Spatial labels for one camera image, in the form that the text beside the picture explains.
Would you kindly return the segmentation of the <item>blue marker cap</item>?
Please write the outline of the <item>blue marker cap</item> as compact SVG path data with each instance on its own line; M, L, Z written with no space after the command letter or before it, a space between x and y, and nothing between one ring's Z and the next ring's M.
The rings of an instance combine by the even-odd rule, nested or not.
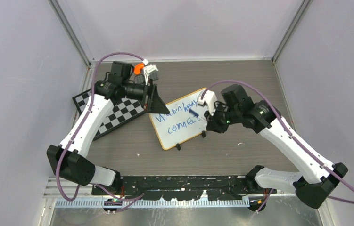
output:
M199 117L199 114L192 109L189 109L189 113L192 114L194 117Z

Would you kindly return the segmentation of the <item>yellow framed whiteboard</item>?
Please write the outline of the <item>yellow framed whiteboard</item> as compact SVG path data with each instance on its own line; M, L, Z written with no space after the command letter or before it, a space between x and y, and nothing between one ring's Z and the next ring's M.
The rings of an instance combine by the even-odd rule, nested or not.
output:
M189 113L194 110L199 116L204 116L206 108L198 105L198 96L203 87L166 104L169 114L150 113L149 118L163 150L169 150L194 137L206 132L206 121L200 120Z

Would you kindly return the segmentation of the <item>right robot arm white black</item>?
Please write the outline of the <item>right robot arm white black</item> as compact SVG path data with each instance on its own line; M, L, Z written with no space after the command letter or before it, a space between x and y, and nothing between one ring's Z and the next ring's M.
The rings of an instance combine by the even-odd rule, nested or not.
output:
M248 191L281 190L295 194L308 207L319 208L340 183L336 177L342 178L348 172L346 165L323 158L287 124L278 110L265 100L254 103L241 85L230 85L221 95L223 101L206 89L198 96L198 105L207 107L204 113L207 131L224 133L230 125L242 124L271 142L298 169L285 172L256 165L245 176Z

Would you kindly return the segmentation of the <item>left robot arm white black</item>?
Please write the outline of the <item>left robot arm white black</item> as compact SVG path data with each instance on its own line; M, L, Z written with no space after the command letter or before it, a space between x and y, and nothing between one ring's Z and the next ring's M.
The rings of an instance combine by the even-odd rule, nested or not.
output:
M136 66L120 61L112 63L105 79L94 83L88 103L71 131L59 145L47 149L57 179L81 186L100 184L110 195L121 191L119 172L97 166L86 156L102 122L123 99L137 100L148 113L170 112L151 78L157 73L157 66L146 61Z

